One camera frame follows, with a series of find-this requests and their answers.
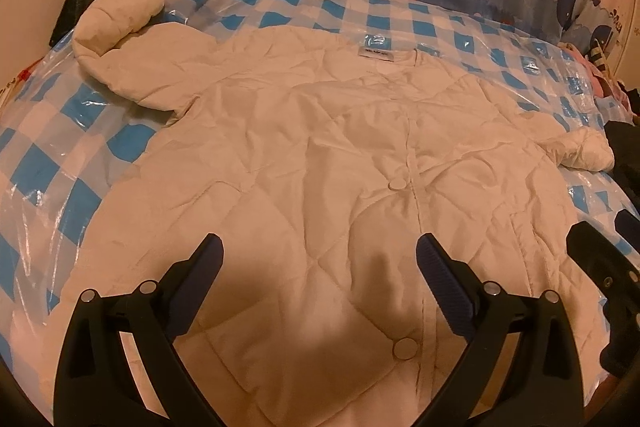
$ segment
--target jacket sleeve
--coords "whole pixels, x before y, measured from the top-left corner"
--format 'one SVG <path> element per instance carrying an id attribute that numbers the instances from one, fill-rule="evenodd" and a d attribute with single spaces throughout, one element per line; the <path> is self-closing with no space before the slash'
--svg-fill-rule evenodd
<path id="1" fill-rule="evenodd" d="M 215 80 L 220 46 L 179 23 L 145 27 L 163 7 L 164 0 L 95 0 L 72 45 L 81 69 L 113 92 L 180 117 Z"/>
<path id="2" fill-rule="evenodd" d="M 501 115 L 542 148 L 557 166 L 592 172 L 613 168 L 613 151 L 601 131 L 582 126 L 566 132 L 550 114 L 521 110 L 505 89 L 487 81 L 482 81 L 481 87 Z"/>

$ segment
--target cartoon whale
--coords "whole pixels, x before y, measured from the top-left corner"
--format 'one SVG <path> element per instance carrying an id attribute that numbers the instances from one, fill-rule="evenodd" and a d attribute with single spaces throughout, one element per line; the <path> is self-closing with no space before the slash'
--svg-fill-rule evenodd
<path id="1" fill-rule="evenodd" d="M 591 34 L 591 42 L 593 42 L 594 40 L 598 41 L 598 44 L 604 51 L 609 45 L 612 36 L 613 30 L 611 29 L 611 26 L 601 24 L 596 29 L 594 29 L 593 33 Z"/>
<path id="2" fill-rule="evenodd" d="M 574 17 L 576 0 L 558 0 L 556 3 L 556 18 L 564 31 L 567 31 Z"/>

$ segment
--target blue checkered plastic bag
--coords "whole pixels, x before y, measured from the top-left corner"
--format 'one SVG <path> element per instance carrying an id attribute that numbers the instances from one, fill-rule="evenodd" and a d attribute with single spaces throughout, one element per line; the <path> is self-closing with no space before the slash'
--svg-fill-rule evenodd
<path id="1" fill-rule="evenodd" d="M 370 48 L 417 48 L 504 87 L 521 108 L 548 112 L 567 131 L 604 126 L 586 72 L 569 55 L 510 26 L 427 4 L 166 0 L 164 20 L 220 41 L 242 27 L 288 24 L 340 33 Z M 37 405 L 40 338 L 82 253 L 84 232 L 111 185 L 168 118 L 88 78 L 70 40 L 71 34 L 50 52 L 0 116 L 0 355 Z M 580 215 L 636 261 L 613 229 L 615 213 L 632 210 L 620 188 L 606 174 L 561 172 Z"/>

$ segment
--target quilted fabric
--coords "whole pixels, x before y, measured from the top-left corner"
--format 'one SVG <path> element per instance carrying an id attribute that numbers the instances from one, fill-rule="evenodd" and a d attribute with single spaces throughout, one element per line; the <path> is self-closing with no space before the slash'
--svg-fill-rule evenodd
<path id="1" fill-rule="evenodd" d="M 169 23 L 107 51 L 159 4 L 98 0 L 74 35 L 87 73 L 175 118 L 86 232 L 47 328 L 49 398 L 79 292 L 129 292 L 208 232 L 225 262 L 176 347 L 230 426 L 410 425 L 464 347 L 417 269 L 425 232 L 510 293 L 558 291 L 590 388 L 607 335 L 595 286 L 565 253 L 577 213 L 552 158 L 605 168 L 597 131 L 565 133 L 430 54 L 383 62 L 305 28 L 219 44 Z M 406 339 L 414 357 L 394 350 Z"/>

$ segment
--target black clamp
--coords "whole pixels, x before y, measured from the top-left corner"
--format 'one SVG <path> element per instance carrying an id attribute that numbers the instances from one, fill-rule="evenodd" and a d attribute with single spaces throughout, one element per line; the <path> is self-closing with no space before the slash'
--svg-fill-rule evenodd
<path id="1" fill-rule="evenodd" d="M 640 222 L 620 214 L 618 231 L 640 249 Z M 420 238 L 417 263 L 451 330 L 467 347 L 414 427 L 629 427 L 640 425 L 640 288 L 638 271 L 588 223 L 567 237 L 569 255 L 608 303 L 611 340 L 602 365 L 622 381 L 588 423 L 578 352 L 560 296 L 508 294 L 482 283 L 452 260 L 431 234 Z M 220 239 L 210 234 L 188 261 L 159 283 L 130 295 L 82 293 L 58 368 L 56 427 L 225 427 L 191 380 L 172 342 L 185 334 L 222 266 Z M 168 416 L 148 411 L 127 363 L 120 332 L 133 334 L 149 380 Z M 518 345 L 494 406 L 470 417 L 491 378 L 507 335 Z"/>
<path id="2" fill-rule="evenodd" d="M 160 282 L 130 295 L 82 293 L 56 375 L 56 427 L 224 427 L 182 365 L 172 342 L 185 334 L 222 267 L 223 247 L 209 234 L 188 261 Z M 149 380 L 168 419 L 146 409 L 120 332 L 133 334 Z"/>
<path id="3" fill-rule="evenodd" d="M 466 339 L 457 366 L 414 427 L 574 427 L 582 424 L 582 376 L 560 296 L 536 299 L 482 283 L 431 234 L 417 246 L 418 267 L 451 330 Z M 520 333 L 492 409 L 469 418 L 509 333 Z"/>

